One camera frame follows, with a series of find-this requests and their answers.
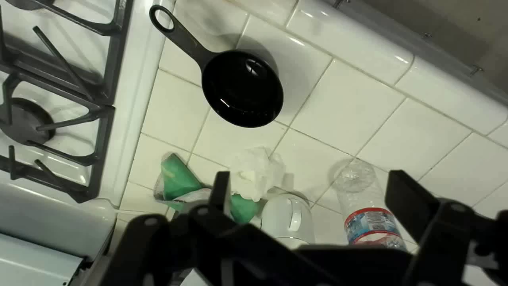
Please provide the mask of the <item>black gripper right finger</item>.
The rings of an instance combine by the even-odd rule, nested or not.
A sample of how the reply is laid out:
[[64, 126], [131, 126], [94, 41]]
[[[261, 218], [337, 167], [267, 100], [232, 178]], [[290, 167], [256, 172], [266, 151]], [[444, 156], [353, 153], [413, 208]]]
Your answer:
[[479, 267], [498, 286], [508, 286], [508, 218], [479, 215], [472, 207], [436, 197], [404, 170], [391, 170], [385, 199], [420, 251], [404, 286], [467, 286], [464, 273]]

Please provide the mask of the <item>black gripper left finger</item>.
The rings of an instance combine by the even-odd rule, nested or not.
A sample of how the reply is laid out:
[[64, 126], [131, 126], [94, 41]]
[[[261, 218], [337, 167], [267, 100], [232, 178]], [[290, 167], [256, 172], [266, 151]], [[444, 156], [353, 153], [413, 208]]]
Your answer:
[[182, 286], [196, 270], [210, 286], [250, 286], [250, 273], [226, 235], [239, 229], [228, 215], [231, 173], [218, 172], [210, 199], [172, 221], [142, 215], [128, 226], [99, 286]]

